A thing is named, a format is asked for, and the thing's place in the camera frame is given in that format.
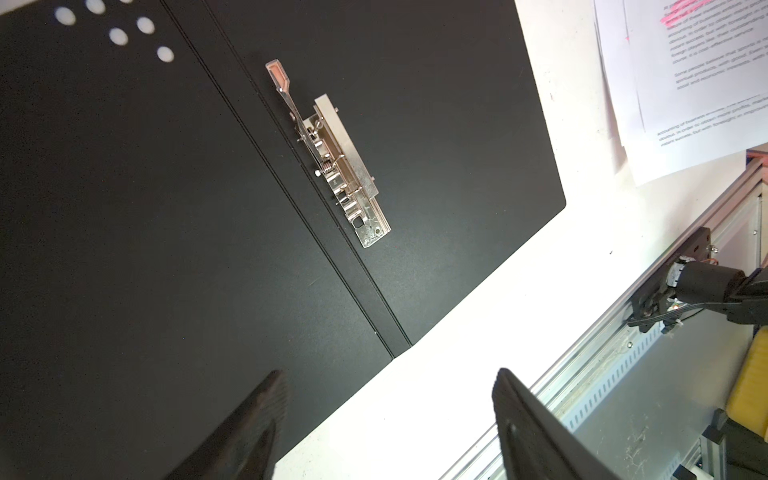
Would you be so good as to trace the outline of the white and black file folder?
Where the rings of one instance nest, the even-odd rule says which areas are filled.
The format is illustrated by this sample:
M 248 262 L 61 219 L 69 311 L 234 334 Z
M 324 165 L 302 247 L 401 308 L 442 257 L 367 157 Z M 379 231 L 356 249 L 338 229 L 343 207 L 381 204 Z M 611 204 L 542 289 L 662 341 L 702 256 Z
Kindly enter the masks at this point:
M 162 478 L 274 370 L 280 458 L 565 204 L 511 1 L 5 1 L 1 475 Z

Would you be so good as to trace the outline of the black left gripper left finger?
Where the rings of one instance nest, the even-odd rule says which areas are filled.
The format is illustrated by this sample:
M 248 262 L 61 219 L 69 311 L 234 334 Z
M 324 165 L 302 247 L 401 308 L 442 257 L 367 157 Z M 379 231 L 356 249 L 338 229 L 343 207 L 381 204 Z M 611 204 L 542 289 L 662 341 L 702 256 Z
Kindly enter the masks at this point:
M 168 479 L 270 479 L 288 404 L 279 370 L 267 377 Z

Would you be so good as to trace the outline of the printed paper sheets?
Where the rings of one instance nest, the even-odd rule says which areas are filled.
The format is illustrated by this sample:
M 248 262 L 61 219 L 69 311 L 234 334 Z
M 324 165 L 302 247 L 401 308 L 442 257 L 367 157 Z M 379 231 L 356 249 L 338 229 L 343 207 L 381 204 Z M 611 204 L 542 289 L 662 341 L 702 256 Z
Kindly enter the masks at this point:
M 766 143 L 766 2 L 597 1 L 594 8 L 636 184 Z

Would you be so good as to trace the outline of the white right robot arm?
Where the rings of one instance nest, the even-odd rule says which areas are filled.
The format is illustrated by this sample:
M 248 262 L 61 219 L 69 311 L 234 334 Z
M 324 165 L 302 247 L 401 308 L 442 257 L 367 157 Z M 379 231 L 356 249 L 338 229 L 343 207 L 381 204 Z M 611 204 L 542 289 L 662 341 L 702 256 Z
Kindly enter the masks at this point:
M 686 264 L 674 287 L 678 300 L 740 325 L 767 325 L 767 269 L 749 275 L 705 262 Z

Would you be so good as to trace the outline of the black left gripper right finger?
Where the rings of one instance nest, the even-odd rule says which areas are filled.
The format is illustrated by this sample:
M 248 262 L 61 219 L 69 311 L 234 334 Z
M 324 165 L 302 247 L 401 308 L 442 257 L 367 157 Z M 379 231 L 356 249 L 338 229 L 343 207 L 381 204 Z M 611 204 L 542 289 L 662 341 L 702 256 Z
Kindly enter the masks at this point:
M 503 465 L 509 479 L 617 477 L 510 370 L 498 371 L 492 400 Z

